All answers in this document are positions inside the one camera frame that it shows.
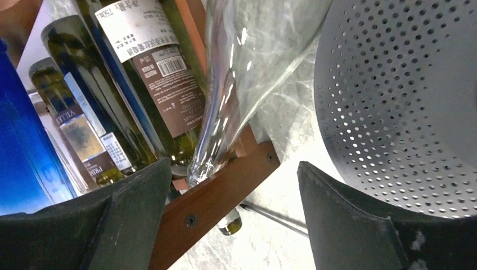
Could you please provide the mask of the clear stoppered glass bottle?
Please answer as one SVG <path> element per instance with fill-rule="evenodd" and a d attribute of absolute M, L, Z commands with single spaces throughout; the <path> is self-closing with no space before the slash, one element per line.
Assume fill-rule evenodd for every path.
<path fill-rule="evenodd" d="M 77 197 L 1 43 L 1 215 L 35 213 Z"/>

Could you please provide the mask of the dark green wine bottle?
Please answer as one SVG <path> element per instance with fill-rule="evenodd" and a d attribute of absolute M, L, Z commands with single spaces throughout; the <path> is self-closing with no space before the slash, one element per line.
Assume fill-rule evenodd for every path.
<path fill-rule="evenodd" d="M 187 177 L 205 96 L 159 1 L 75 1 L 75 8 L 174 179 Z"/>

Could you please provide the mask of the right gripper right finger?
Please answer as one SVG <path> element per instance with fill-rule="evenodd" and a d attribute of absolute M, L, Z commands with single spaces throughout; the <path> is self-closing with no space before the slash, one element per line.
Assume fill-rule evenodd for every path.
<path fill-rule="evenodd" d="M 298 181 L 317 269 L 475 269 L 476 217 L 406 210 L 299 163 Z"/>

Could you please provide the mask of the labelled dark wine bottle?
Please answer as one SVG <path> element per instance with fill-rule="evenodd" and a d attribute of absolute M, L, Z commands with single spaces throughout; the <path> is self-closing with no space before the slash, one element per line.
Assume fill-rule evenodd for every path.
<path fill-rule="evenodd" d="M 93 187 L 108 186 L 125 178 L 116 167 L 53 59 L 43 58 L 29 68 L 29 77 L 46 103 L 74 161 L 88 173 Z"/>

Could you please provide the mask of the clear tall bottle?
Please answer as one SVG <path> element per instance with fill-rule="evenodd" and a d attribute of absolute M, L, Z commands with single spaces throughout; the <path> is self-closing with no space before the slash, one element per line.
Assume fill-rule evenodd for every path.
<path fill-rule="evenodd" d="M 206 7 L 207 94 L 188 184 L 227 163 L 263 101 L 301 64 L 330 1 L 209 1 Z"/>

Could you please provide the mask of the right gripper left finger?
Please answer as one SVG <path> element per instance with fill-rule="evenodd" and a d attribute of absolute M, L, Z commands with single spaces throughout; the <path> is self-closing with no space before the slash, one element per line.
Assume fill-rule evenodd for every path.
<path fill-rule="evenodd" d="M 161 159 L 33 214 L 1 217 L 2 269 L 147 269 L 172 180 Z"/>

